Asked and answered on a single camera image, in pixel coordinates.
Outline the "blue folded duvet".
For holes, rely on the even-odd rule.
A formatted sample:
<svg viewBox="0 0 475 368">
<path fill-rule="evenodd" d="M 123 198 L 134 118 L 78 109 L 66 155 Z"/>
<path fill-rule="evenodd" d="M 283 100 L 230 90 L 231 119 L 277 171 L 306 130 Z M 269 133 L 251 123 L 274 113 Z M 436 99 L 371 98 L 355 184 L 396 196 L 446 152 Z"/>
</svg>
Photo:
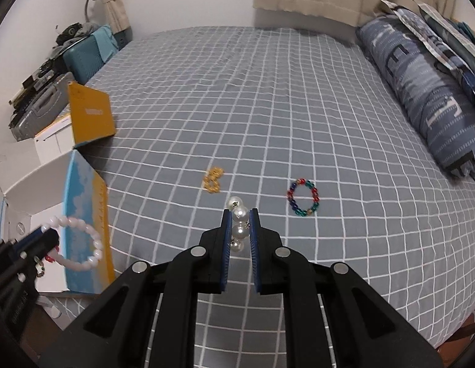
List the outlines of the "blue folded duvet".
<svg viewBox="0 0 475 368">
<path fill-rule="evenodd" d="M 456 79 L 394 15 L 356 34 L 441 169 L 475 181 L 475 107 Z"/>
</svg>

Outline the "teal suitcase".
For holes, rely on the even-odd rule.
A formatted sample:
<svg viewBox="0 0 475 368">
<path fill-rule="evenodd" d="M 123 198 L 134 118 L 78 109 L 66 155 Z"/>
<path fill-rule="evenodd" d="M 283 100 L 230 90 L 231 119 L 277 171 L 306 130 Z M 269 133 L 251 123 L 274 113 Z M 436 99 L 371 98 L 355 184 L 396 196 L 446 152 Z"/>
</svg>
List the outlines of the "teal suitcase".
<svg viewBox="0 0 475 368">
<path fill-rule="evenodd" d="M 118 44 L 109 25 L 75 42 L 63 53 L 63 61 L 77 83 L 85 85 L 118 52 Z"/>
</svg>

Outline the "grey hard case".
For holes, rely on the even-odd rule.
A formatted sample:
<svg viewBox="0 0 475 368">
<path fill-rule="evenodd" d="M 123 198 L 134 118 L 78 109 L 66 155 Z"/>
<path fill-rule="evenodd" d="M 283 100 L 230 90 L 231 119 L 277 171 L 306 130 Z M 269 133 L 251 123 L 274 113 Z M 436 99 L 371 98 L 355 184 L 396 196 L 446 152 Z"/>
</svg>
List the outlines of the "grey hard case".
<svg viewBox="0 0 475 368">
<path fill-rule="evenodd" d="M 75 83 L 71 72 L 57 76 L 19 104 L 9 127 L 17 141 L 34 138 L 41 130 L 50 125 L 68 104 L 68 86 Z"/>
</svg>

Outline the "grey checked bed sheet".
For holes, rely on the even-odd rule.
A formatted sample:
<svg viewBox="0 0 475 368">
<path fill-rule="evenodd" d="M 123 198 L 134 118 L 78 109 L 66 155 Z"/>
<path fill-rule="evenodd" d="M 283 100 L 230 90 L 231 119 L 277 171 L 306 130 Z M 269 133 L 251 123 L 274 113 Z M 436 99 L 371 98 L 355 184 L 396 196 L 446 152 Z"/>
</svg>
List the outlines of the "grey checked bed sheet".
<svg viewBox="0 0 475 368">
<path fill-rule="evenodd" d="M 172 260 L 227 200 L 309 260 L 343 261 L 432 345 L 475 309 L 475 182 L 446 177 L 357 46 L 290 29 L 129 43 L 90 81 L 117 132 L 82 155 L 109 190 L 114 269 Z"/>
</svg>

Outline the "blue yellow cardboard shoebox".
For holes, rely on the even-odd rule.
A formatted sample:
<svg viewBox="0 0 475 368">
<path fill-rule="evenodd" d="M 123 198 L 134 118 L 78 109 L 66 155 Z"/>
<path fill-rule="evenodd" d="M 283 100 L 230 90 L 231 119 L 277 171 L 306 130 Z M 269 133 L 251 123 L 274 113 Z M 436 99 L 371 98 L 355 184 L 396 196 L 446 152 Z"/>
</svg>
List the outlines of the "blue yellow cardboard shoebox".
<svg viewBox="0 0 475 368">
<path fill-rule="evenodd" d="M 0 239 L 59 227 L 59 246 L 37 282 L 42 294 L 95 295 L 115 278 L 107 185 L 79 151 L 115 132 L 109 96 L 72 82 L 68 114 L 0 150 Z"/>
</svg>

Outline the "patterned pillow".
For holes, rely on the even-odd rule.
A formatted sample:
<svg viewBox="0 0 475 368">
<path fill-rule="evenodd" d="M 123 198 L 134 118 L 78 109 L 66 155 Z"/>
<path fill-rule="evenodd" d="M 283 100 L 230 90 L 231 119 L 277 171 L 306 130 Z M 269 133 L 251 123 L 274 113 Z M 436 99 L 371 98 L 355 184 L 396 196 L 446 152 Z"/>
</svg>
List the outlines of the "patterned pillow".
<svg viewBox="0 0 475 368">
<path fill-rule="evenodd" d="M 424 2 L 416 3 L 418 14 L 388 0 L 381 3 L 449 71 L 475 107 L 475 45 L 471 40 Z"/>
</svg>

